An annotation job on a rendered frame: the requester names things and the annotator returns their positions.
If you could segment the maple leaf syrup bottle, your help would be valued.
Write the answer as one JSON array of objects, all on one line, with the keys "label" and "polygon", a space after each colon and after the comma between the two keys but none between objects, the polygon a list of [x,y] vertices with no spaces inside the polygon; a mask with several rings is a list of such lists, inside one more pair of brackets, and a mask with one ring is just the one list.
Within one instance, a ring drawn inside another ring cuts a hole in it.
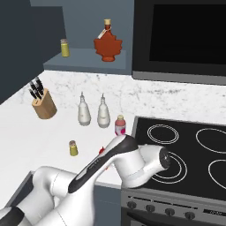
[{"label": "maple leaf syrup bottle", "polygon": [[94,39],[95,53],[102,57],[103,62],[114,62],[115,56],[121,53],[122,43],[111,33],[111,19],[105,19],[104,29]]}]

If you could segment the wooden knife block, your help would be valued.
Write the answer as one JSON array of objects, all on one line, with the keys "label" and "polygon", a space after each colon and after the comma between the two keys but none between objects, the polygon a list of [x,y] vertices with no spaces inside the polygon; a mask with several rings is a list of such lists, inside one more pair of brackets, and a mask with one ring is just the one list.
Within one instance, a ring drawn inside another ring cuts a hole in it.
[{"label": "wooden knife block", "polygon": [[40,119],[51,119],[57,113],[57,107],[50,95],[50,92],[45,88],[41,80],[36,77],[35,82],[30,81],[29,93],[33,96],[32,106]]}]

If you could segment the grey-blue cabinet shelf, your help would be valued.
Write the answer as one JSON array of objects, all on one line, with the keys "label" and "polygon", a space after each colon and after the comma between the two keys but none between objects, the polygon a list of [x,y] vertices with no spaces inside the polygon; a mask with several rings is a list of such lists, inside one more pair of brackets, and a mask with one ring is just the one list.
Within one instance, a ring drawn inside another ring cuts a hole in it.
[{"label": "grey-blue cabinet shelf", "polygon": [[71,49],[71,55],[62,57],[59,53],[43,64],[45,70],[66,72],[91,72],[131,75],[132,66],[126,59],[126,51],[115,56],[114,62],[103,62],[94,49]]}]

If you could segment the red-labelled condiment jar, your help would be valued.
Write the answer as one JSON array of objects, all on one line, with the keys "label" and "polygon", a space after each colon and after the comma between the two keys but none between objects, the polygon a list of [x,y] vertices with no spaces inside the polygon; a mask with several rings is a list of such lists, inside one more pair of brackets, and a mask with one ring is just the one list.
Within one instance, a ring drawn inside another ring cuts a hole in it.
[{"label": "red-labelled condiment jar", "polygon": [[125,134],[125,128],[126,128],[126,122],[124,120],[124,116],[118,115],[117,120],[115,122],[115,134],[117,136],[124,135]]}]

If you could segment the black hob stove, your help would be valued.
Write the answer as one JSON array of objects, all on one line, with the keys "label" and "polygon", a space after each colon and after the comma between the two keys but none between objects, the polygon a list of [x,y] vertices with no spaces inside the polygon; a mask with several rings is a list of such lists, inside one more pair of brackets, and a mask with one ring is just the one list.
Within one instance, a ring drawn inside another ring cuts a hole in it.
[{"label": "black hob stove", "polygon": [[136,117],[132,136],[166,147],[170,167],[121,190],[121,226],[226,226],[226,124]]}]

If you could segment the white ceramic bottle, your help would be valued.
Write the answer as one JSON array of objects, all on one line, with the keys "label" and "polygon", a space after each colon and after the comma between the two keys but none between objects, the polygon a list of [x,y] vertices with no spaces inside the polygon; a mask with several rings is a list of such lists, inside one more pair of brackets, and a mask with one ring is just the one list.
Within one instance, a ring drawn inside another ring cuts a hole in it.
[{"label": "white ceramic bottle", "polygon": [[78,120],[79,124],[83,126],[87,126],[91,122],[91,115],[83,94],[80,95]]},{"label": "white ceramic bottle", "polygon": [[97,123],[101,128],[107,128],[110,124],[109,108],[105,102],[105,97],[101,97],[101,104],[98,109]]}]

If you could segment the yellow shaker with tan lid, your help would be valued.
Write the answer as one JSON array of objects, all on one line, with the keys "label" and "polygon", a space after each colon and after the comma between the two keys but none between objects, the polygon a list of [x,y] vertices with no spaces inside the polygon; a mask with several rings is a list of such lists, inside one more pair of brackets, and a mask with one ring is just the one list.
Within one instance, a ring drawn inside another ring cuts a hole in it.
[{"label": "yellow shaker with tan lid", "polygon": [[76,142],[74,140],[71,140],[69,142],[69,148],[70,148],[71,156],[76,156],[78,154],[78,148],[77,148]]},{"label": "yellow shaker with tan lid", "polygon": [[62,57],[68,57],[70,55],[69,44],[66,39],[61,40],[61,52]]}]

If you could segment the black microwave oven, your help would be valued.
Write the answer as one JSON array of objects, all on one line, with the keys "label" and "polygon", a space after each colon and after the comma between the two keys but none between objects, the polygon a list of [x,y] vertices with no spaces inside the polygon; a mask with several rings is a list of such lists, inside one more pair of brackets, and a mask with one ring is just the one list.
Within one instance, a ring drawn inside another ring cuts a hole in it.
[{"label": "black microwave oven", "polygon": [[226,85],[226,0],[134,0],[132,77]]}]

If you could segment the dark cabinet door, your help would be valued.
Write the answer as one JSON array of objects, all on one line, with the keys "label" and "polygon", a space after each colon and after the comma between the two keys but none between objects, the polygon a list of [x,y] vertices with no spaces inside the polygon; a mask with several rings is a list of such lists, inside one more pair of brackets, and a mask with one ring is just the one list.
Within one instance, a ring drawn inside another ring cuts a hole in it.
[{"label": "dark cabinet door", "polygon": [[44,71],[64,37],[61,6],[0,0],[0,104]]}]

